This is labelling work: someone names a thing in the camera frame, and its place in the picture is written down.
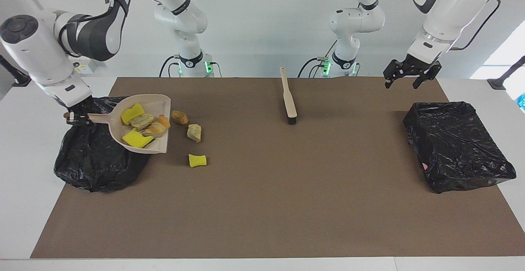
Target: black stand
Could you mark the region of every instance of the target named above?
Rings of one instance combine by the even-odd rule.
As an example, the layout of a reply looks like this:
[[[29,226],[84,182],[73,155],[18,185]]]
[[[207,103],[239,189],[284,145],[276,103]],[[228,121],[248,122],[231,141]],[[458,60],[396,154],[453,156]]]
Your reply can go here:
[[[11,65],[2,55],[0,55],[0,64],[15,78],[13,87],[25,87],[31,82],[31,78]]]
[[[501,76],[500,78],[487,79],[487,81],[489,82],[489,84],[494,90],[506,90],[506,88],[503,86],[503,83],[505,82],[505,80],[509,78],[510,75],[516,72],[516,70],[518,70],[524,64],[525,64],[525,56],[521,57],[521,59],[516,64],[512,65],[510,69],[507,72],[505,72],[505,74],[503,74],[503,76]]]

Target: trash bag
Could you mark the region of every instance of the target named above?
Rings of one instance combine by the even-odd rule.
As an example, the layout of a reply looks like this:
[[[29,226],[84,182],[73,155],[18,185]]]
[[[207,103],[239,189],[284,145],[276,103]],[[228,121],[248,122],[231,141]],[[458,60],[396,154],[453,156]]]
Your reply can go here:
[[[436,193],[516,178],[516,170],[468,103],[415,103],[403,123],[426,182]]]
[[[108,114],[125,97],[94,98],[88,113]],[[118,144],[105,124],[73,126],[64,136],[55,174],[69,185],[90,192],[108,192],[131,185],[150,155],[131,152]]]

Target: brush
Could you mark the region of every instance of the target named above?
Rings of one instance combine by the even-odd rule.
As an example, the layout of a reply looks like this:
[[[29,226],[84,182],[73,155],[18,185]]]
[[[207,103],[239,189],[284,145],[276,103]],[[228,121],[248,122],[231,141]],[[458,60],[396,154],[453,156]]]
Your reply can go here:
[[[281,67],[281,80],[283,81],[283,97],[285,99],[286,114],[288,116],[288,124],[295,125],[297,123],[297,110],[295,108],[294,97],[288,87],[288,76],[286,69]]]

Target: brown table surface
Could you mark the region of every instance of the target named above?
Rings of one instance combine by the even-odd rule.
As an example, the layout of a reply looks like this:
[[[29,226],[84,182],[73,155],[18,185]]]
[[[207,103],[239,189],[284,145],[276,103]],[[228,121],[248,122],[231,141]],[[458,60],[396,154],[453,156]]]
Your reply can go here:
[[[119,78],[112,96],[162,93],[203,127],[173,126],[122,191],[66,185],[32,258],[518,256],[525,234],[498,187],[435,194],[402,120],[442,102],[437,82],[381,78]],[[191,169],[188,154],[207,155]]]

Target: beige dustpan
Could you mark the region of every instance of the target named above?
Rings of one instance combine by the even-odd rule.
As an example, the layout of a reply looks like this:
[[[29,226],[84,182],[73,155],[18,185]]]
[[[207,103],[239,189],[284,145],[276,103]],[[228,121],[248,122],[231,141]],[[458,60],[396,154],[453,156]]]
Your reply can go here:
[[[110,114],[88,114],[89,119],[94,123],[107,123],[109,125],[109,132],[113,139],[118,144],[124,146],[132,152],[142,153],[145,155],[154,155],[158,153],[166,153],[167,149],[167,131],[161,138],[155,139],[149,143],[145,148],[135,148],[128,146],[122,137],[129,133],[133,127],[125,125],[120,118],[120,115],[124,110],[133,107],[136,103],[139,103],[144,108],[144,111],[148,114],[152,114],[155,117],[164,115],[169,118],[169,112],[171,110],[171,99],[165,95],[136,95],[127,97],[120,101]]]

